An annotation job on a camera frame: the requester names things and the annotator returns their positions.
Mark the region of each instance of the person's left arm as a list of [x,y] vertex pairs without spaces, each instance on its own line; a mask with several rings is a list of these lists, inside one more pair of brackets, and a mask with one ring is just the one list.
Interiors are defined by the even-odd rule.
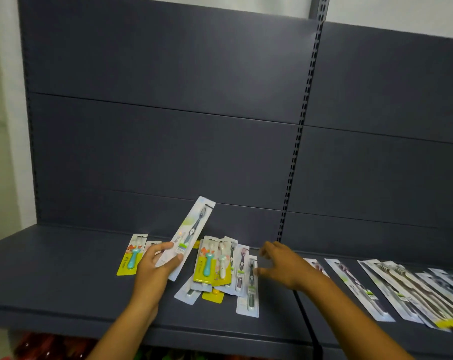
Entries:
[[160,257],[155,253],[172,247],[172,242],[164,242],[146,251],[138,265],[130,303],[87,360],[132,360],[135,357],[146,330],[158,314],[158,303],[168,277],[183,260],[183,255],[179,254],[165,265],[155,267]]

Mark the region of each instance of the forearm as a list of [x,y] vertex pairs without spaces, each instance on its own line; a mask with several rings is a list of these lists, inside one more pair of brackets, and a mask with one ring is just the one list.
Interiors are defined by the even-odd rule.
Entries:
[[133,360],[154,316],[154,309],[130,304],[98,342],[88,360]]
[[302,291],[317,306],[349,359],[412,359],[328,277],[306,273]]

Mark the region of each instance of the hand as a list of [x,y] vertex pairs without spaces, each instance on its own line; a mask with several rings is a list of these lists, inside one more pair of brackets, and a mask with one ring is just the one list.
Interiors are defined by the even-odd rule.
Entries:
[[159,268],[155,267],[160,254],[157,252],[171,249],[173,242],[163,242],[152,245],[146,251],[138,264],[135,286],[131,296],[129,307],[145,310],[149,313],[152,322],[158,313],[158,303],[163,296],[167,286],[169,275],[182,263],[183,254],[176,255],[172,260]]
[[259,254],[266,259],[271,259],[273,267],[257,268],[256,274],[259,277],[273,279],[291,290],[303,290],[305,279],[319,273],[288,246],[277,241],[265,242]]

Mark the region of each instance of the teal toothbrush handle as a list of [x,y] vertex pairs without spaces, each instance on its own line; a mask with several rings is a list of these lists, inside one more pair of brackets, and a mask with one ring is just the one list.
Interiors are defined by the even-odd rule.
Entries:
[[214,255],[213,254],[206,254],[206,265],[205,265],[205,269],[203,270],[203,275],[205,277],[209,277],[210,276],[210,273],[212,272],[212,259],[213,259]]
[[130,261],[128,263],[128,266],[127,266],[128,269],[133,269],[135,267],[136,257],[137,257],[139,252],[140,252],[139,248],[134,248],[133,249],[133,255],[131,256],[131,259],[130,259]]

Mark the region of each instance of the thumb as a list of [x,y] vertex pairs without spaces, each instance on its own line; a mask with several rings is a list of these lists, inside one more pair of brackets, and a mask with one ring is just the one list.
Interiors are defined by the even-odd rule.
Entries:
[[163,265],[162,268],[164,268],[164,271],[166,271],[167,274],[170,275],[176,268],[178,268],[182,261],[183,254],[178,254],[172,260]]
[[255,268],[255,269],[253,270],[253,273],[254,273],[257,277],[263,277],[263,278],[269,278],[269,279],[272,278],[271,269],[267,269],[267,268]]

